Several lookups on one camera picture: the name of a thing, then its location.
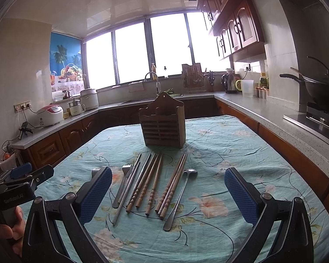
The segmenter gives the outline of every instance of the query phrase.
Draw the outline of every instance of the rice cooker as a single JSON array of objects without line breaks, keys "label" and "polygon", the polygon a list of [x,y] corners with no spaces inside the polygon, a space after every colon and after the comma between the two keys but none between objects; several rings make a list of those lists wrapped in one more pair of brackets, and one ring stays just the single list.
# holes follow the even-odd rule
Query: rice cooker
[{"label": "rice cooker", "polygon": [[97,91],[95,89],[85,89],[80,91],[80,102],[85,106],[86,111],[97,109]]},{"label": "rice cooker", "polygon": [[40,125],[42,127],[54,125],[63,120],[63,109],[58,105],[48,105],[37,111]]}]

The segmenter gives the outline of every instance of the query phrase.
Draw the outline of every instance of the wall outlet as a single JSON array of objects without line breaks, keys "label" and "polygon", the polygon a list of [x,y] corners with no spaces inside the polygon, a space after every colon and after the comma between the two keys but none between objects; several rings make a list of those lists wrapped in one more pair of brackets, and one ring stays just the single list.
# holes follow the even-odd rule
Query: wall outlet
[{"label": "wall outlet", "polygon": [[26,110],[30,107],[32,107],[32,101],[29,100],[29,101],[25,101],[23,103],[20,103],[20,104],[17,104],[17,105],[14,105],[14,109],[15,109],[15,112],[19,112],[19,111],[22,111],[22,106],[23,106],[23,109]]}]

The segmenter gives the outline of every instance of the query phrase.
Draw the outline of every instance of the ceiling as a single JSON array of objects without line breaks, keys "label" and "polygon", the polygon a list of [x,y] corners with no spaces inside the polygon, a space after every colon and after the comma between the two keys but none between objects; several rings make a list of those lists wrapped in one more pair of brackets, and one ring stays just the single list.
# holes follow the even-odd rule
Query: ceiling
[{"label": "ceiling", "polygon": [[5,18],[44,22],[55,31],[87,37],[137,17],[196,5],[189,0],[16,0]]}]

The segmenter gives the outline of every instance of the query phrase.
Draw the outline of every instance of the light blue tablecloth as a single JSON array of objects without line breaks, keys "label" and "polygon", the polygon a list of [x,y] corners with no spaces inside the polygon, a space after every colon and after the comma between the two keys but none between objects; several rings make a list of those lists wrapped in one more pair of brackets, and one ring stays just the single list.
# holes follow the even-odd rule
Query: light blue tablecloth
[{"label": "light blue tablecloth", "polygon": [[[146,147],[140,125],[106,129],[57,165],[55,175],[39,186],[36,195],[53,200],[69,191],[76,192],[90,180],[93,168],[109,166],[113,183],[94,219],[85,227],[110,262],[226,262],[252,228],[224,185],[224,172],[233,166],[260,192],[267,191],[276,199],[290,201],[298,196],[305,201],[315,262],[321,261],[329,251],[329,214],[312,189],[273,148],[231,116],[186,120],[186,135],[186,143],[178,151],[173,147]],[[117,225],[112,226],[112,201],[123,177],[122,165],[134,162],[139,153],[143,153],[141,165],[149,151],[164,153],[157,201],[183,150],[188,151],[185,167],[195,168],[198,175],[188,182],[172,230],[162,230],[164,222],[154,210],[148,218],[145,216],[150,188],[139,210],[134,207],[132,213],[126,214],[123,209]],[[23,206],[26,218],[30,206]],[[80,261],[63,225],[59,227],[71,258]],[[273,227],[259,259],[267,255],[277,228]]]}]

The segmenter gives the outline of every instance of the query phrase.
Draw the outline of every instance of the human hand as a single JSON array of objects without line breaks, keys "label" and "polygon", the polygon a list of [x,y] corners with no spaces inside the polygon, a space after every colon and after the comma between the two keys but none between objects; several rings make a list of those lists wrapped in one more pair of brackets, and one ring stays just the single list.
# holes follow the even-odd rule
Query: human hand
[{"label": "human hand", "polygon": [[0,239],[13,238],[17,242],[12,246],[13,252],[22,256],[23,235],[25,233],[25,221],[23,220],[23,211],[17,206],[15,210],[17,222],[10,228],[5,224],[0,224]]}]

